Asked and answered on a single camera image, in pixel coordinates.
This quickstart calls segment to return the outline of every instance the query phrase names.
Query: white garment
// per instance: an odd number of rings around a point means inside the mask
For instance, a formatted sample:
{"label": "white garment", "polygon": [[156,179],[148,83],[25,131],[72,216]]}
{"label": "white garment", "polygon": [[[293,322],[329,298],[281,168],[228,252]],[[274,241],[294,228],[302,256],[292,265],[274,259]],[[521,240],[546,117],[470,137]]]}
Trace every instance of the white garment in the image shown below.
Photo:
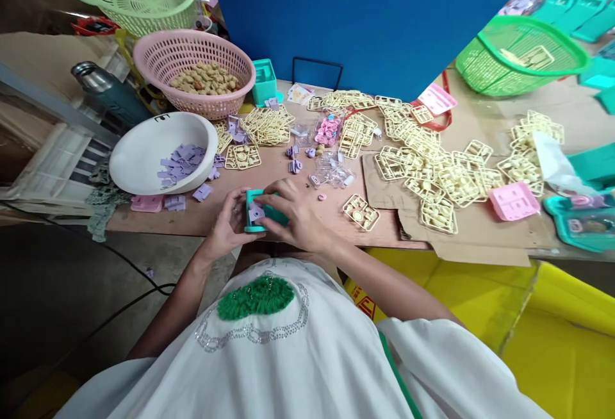
{"label": "white garment", "polygon": [[[284,310],[225,322],[216,301],[159,358],[96,375],[56,419],[413,417],[378,329],[320,267],[268,259],[230,280],[220,298],[264,273],[295,290]],[[425,419],[549,417],[455,323],[390,318],[379,329]]]}

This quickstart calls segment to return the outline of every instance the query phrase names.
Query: blue partition board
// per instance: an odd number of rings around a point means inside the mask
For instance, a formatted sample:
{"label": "blue partition board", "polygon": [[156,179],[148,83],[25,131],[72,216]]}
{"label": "blue partition board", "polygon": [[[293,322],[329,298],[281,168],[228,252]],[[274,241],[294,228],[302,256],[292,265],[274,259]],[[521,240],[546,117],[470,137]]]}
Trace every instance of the blue partition board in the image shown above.
{"label": "blue partition board", "polygon": [[[340,89],[416,99],[508,0],[219,0],[231,41],[291,79],[294,56],[344,66]],[[334,67],[295,80],[333,87]]]}

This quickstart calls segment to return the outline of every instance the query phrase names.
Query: teal toy case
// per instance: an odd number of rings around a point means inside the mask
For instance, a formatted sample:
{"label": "teal toy case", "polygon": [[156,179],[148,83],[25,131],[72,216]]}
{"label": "teal toy case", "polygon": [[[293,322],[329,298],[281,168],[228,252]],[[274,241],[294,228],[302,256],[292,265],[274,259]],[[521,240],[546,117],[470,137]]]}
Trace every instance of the teal toy case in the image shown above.
{"label": "teal toy case", "polygon": [[615,189],[597,196],[552,197],[543,201],[566,244],[591,252],[615,250]]}
{"label": "teal toy case", "polygon": [[[248,190],[245,192],[245,227],[243,231],[246,233],[258,233],[262,231],[268,231],[265,227],[259,225],[252,225],[250,222],[250,215],[248,211],[250,210],[250,204],[254,202],[254,198],[259,197],[263,194],[262,190]],[[272,220],[275,220],[278,224],[286,227],[288,225],[288,217],[282,214],[280,211],[273,209],[271,206],[264,205],[263,211],[265,211],[265,217],[268,217]]]}

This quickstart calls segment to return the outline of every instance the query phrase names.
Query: pink plastic basket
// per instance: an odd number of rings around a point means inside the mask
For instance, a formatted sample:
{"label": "pink plastic basket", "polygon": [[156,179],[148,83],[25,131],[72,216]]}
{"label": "pink plastic basket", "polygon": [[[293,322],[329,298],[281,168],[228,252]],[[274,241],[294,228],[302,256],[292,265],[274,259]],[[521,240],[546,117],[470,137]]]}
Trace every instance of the pink plastic basket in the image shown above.
{"label": "pink plastic basket", "polygon": [[[202,31],[180,29],[151,33],[136,43],[133,59],[143,78],[159,88],[178,110],[191,111],[208,120],[235,115],[256,80],[256,69],[245,52],[227,40]],[[180,71],[201,60],[218,62],[239,79],[241,88],[224,95],[197,95],[168,86]]]}

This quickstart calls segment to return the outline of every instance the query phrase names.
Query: teal plastic piece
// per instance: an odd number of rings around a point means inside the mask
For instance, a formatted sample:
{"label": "teal plastic piece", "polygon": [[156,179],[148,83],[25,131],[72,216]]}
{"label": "teal plastic piece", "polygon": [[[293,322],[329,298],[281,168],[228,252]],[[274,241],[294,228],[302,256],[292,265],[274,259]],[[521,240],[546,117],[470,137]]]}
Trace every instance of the teal plastic piece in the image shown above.
{"label": "teal plastic piece", "polygon": [[615,87],[615,60],[594,57],[589,69],[578,76],[578,83],[595,89]]}
{"label": "teal plastic piece", "polygon": [[576,0],[545,0],[543,5],[532,14],[536,19],[552,24],[562,17],[575,3]]}
{"label": "teal plastic piece", "polygon": [[615,186],[615,143],[568,156],[577,175],[595,190]]}
{"label": "teal plastic piece", "polygon": [[282,103],[284,94],[277,90],[277,78],[271,60],[254,60],[254,68],[256,68],[256,82],[252,88],[252,94],[256,106],[264,107],[265,101],[273,97],[277,97],[277,101]]}
{"label": "teal plastic piece", "polygon": [[608,188],[601,191],[600,195],[602,202],[595,204],[602,207],[595,209],[575,209],[571,199],[565,197],[552,197],[543,201],[545,211],[553,216],[557,236],[564,243],[591,252],[615,249],[613,190]]}
{"label": "teal plastic piece", "polygon": [[[246,233],[258,233],[262,231],[268,231],[263,226],[252,225],[252,222],[250,222],[250,217],[248,215],[248,210],[250,209],[250,203],[254,202],[254,198],[259,197],[262,194],[263,194],[262,190],[248,190],[247,192],[245,192],[245,223],[246,223],[246,226],[243,228],[243,231],[245,231]],[[275,220],[281,226],[286,227],[288,225],[288,217],[286,217],[280,211],[277,211],[276,209],[273,209],[271,206],[267,206],[267,205],[263,206],[263,211],[265,211],[265,217]]]}
{"label": "teal plastic piece", "polygon": [[571,36],[585,42],[596,42],[608,30],[615,26],[615,0],[572,32]]}
{"label": "teal plastic piece", "polygon": [[576,0],[571,8],[553,23],[553,26],[569,35],[604,9],[606,4],[607,0]]}
{"label": "teal plastic piece", "polygon": [[594,97],[609,115],[615,115],[615,87],[598,92]]}

